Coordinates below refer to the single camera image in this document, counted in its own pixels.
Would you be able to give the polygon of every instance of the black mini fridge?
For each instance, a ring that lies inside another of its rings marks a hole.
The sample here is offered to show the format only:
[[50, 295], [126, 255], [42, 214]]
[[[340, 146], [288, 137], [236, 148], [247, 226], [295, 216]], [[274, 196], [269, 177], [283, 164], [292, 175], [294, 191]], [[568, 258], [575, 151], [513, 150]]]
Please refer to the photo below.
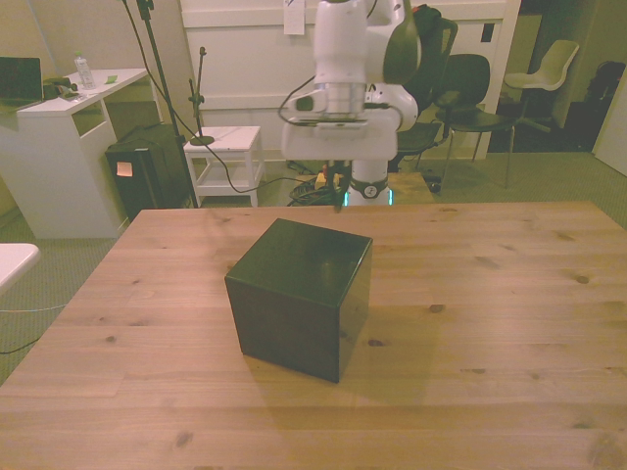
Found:
[[144, 209], [178, 209], [190, 200], [171, 124], [137, 127], [105, 152], [128, 220]]

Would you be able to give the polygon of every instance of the chair leg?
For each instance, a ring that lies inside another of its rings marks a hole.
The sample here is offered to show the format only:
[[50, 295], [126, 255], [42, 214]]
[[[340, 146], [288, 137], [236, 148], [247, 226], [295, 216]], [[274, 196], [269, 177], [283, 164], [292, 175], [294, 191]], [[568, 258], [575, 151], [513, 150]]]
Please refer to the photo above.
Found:
[[513, 139], [516, 135], [516, 126], [511, 127], [511, 133], [509, 134], [509, 153], [507, 153], [507, 166], [506, 166], [506, 189], [509, 185], [509, 163], [511, 160], [511, 154], [513, 153]]
[[551, 128], [550, 127], [548, 127], [546, 125], [541, 125], [539, 122], [537, 122], [537, 120], [540, 120], [540, 119], [531, 119], [531, 118], [526, 116], [526, 114], [527, 114], [527, 107], [529, 106], [529, 101], [530, 100], [531, 100], [531, 95], [528, 94], [527, 97], [525, 98], [525, 101], [522, 104], [522, 114], [520, 115], [520, 120], [518, 121], [518, 123], [528, 125], [529, 127], [533, 127], [534, 129], [540, 130], [542, 132], [546, 132], [546, 133], [551, 132]]
[[451, 154], [453, 153], [453, 143], [455, 142], [455, 131], [451, 129], [451, 142], [449, 142], [449, 152], [447, 152], [447, 164], [444, 166], [444, 173], [442, 173], [442, 182], [440, 183], [440, 191], [444, 188], [444, 179], [447, 176], [447, 170], [449, 169], [449, 162], [451, 161]]
[[422, 152], [418, 154], [418, 161], [415, 163], [415, 169], [418, 170], [418, 165], [420, 165], [420, 159], [422, 158]]
[[477, 151], [479, 150], [479, 144], [481, 143], [481, 136], [483, 132], [479, 132], [479, 137], [477, 138], [477, 145], [474, 146], [474, 154], [472, 154], [472, 162], [474, 163], [474, 159], [477, 158]]

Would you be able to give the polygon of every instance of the white door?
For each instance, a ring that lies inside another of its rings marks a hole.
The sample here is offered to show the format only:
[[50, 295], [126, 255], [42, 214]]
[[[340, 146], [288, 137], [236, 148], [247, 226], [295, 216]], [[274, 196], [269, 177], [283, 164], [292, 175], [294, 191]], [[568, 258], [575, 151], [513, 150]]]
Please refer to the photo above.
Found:
[[595, 156], [627, 176], [627, 79], [621, 80], [595, 145]]

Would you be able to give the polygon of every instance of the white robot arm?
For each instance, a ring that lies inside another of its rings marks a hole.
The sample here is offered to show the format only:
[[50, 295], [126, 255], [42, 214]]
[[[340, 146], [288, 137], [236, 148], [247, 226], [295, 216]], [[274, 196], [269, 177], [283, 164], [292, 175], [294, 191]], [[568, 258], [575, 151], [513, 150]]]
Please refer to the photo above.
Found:
[[418, 115], [401, 86], [420, 61], [410, 0], [320, 0], [313, 54], [314, 91], [287, 104], [297, 115], [284, 125], [283, 155], [350, 161], [351, 204], [387, 204], [396, 133]]

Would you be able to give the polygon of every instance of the black cube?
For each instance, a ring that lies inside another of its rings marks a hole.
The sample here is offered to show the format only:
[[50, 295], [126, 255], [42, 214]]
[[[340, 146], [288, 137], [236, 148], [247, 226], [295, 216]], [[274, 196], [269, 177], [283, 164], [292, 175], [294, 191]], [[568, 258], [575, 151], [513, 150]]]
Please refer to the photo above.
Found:
[[372, 239], [278, 219], [226, 274], [242, 353], [338, 383], [367, 316]]

